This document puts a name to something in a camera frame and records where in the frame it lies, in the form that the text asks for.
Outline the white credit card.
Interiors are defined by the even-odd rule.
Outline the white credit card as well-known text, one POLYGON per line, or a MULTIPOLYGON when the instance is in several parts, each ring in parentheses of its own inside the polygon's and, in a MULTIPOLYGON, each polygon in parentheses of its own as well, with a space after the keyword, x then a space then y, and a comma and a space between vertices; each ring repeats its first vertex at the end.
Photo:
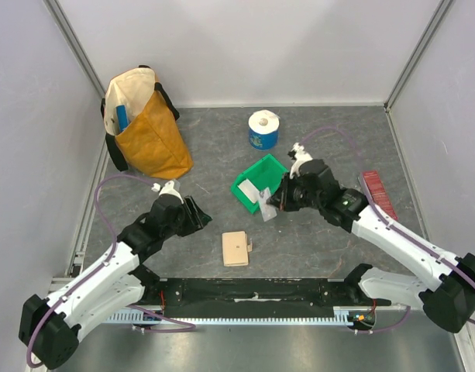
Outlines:
POLYGON ((260 208, 260 213, 265 222, 268 222, 277 216, 276 208, 268 203, 270 197, 271 193, 269 188, 263 189, 258 194, 258 204, 260 208))

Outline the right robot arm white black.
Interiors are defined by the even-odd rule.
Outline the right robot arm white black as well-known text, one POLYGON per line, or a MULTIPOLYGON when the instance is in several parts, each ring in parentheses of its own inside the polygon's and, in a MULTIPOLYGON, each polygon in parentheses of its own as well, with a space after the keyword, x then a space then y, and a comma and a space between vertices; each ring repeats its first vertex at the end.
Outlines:
POLYGON ((333 226, 372 243, 409 269, 410 277, 367 266, 344 285, 346 300, 369 298, 420 308, 441 329, 458 333, 475 312, 475 255, 439 248, 392 219, 372 198, 344 188, 323 160, 292 151, 290 171, 268 204, 283 212, 312 208, 333 226))

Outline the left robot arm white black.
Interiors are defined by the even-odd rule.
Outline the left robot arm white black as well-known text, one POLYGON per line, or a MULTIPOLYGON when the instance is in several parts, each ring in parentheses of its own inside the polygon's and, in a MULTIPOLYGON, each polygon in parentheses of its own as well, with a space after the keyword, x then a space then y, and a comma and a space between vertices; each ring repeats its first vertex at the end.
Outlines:
POLYGON ((172 236, 196 233, 211 220, 190 196, 160 195, 81 275, 45 298, 28 298, 19 326, 28 365, 60 367, 110 315, 138 301, 154 303, 160 278, 145 261, 172 236))

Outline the beige leather card holder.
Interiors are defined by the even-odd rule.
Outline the beige leather card holder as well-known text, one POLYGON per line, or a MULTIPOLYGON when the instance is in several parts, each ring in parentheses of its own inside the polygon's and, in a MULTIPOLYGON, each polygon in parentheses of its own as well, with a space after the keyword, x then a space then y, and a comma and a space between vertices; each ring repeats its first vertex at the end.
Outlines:
POLYGON ((249 253, 253 250, 251 240, 245 231, 224 232, 222 234, 222 259, 225 267, 247 266, 249 253))

